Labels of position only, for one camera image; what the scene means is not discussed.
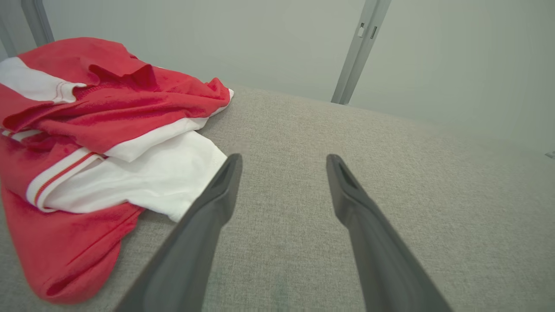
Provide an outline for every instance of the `red and white shirt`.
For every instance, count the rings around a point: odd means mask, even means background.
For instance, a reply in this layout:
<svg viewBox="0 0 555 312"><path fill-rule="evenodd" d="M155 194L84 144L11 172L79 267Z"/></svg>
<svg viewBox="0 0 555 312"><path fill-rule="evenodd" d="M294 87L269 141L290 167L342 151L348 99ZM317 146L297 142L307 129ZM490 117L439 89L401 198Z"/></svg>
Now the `red and white shirt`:
<svg viewBox="0 0 555 312"><path fill-rule="evenodd" d="M141 207L184 214L225 160L194 130L232 96L95 38L0 63L2 200L37 295L90 298Z"/></svg>

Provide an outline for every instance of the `white wall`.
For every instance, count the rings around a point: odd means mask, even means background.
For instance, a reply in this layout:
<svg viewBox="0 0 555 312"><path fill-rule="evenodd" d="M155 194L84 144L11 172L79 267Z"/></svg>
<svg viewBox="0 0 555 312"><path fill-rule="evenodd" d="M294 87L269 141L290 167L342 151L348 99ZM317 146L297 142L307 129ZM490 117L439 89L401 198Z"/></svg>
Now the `white wall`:
<svg viewBox="0 0 555 312"><path fill-rule="evenodd" d="M555 1L393 0L350 104L555 149Z"/></svg>
<svg viewBox="0 0 555 312"><path fill-rule="evenodd" d="M122 42L201 80L330 101L364 0L44 0L56 40Z"/></svg>

